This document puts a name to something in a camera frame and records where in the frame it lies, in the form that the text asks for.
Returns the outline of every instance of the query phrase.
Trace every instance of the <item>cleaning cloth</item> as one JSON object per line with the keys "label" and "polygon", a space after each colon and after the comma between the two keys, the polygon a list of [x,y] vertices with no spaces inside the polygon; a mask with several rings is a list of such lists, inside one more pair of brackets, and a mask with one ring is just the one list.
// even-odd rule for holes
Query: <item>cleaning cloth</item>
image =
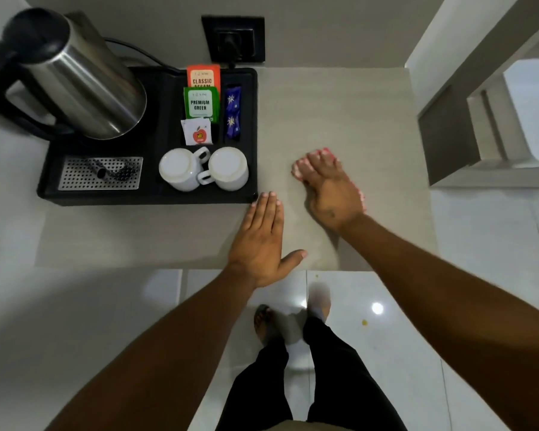
{"label": "cleaning cloth", "polygon": [[[322,156],[330,155],[332,158],[334,158],[334,159],[336,158],[336,156],[333,155],[333,153],[329,150],[329,148],[322,148],[322,149],[319,149],[319,150],[316,150],[316,151],[319,151]],[[311,163],[309,163],[309,159],[308,159],[307,156],[302,157],[300,160],[302,161],[302,163],[309,166],[309,168],[312,171],[314,170]],[[295,161],[293,166],[291,167],[291,173],[295,177],[296,180],[303,181],[302,173],[299,171],[297,161]],[[363,195],[363,192],[361,192],[359,190],[359,188],[356,187],[356,189],[359,192],[359,198],[361,199],[361,205],[363,206],[363,212],[365,213],[366,212],[366,197]]]}

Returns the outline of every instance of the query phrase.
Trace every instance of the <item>green tea packet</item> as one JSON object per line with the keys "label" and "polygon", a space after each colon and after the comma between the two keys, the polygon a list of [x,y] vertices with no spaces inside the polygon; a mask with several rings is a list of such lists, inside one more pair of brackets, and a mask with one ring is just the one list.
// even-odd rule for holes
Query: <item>green tea packet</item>
{"label": "green tea packet", "polygon": [[184,88],[186,118],[208,118],[218,122],[219,94],[215,87]]}

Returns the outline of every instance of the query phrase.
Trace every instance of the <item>electrical outlet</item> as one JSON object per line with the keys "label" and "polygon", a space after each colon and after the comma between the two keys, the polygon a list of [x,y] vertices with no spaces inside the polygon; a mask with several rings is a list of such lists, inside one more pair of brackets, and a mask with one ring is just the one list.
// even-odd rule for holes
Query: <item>electrical outlet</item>
{"label": "electrical outlet", "polygon": [[212,62],[266,61],[266,23],[260,16],[202,16]]}

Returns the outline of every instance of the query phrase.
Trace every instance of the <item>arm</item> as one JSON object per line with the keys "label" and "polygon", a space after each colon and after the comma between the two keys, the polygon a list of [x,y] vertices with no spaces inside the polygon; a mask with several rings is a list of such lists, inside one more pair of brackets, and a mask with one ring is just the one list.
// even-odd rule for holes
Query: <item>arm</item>
{"label": "arm", "polygon": [[286,277],[306,255],[280,259],[283,219],[275,194],[263,194],[248,209],[222,273],[134,340],[47,431],[187,429],[254,289]]}
{"label": "arm", "polygon": [[411,323],[513,430],[539,429],[539,311],[362,212],[341,164],[310,156],[310,209],[379,275]]}

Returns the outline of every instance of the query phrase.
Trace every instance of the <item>black pants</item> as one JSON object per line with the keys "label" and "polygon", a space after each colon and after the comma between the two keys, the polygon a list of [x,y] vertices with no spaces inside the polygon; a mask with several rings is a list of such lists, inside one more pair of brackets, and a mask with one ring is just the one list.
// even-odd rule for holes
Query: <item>black pants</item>
{"label": "black pants", "polygon": [[[367,371],[358,353],[320,319],[303,327],[316,368],[315,402],[308,422],[351,430],[406,431],[403,422]],[[270,342],[231,387],[217,431],[258,431],[292,420],[283,388],[288,353],[283,339]]]}

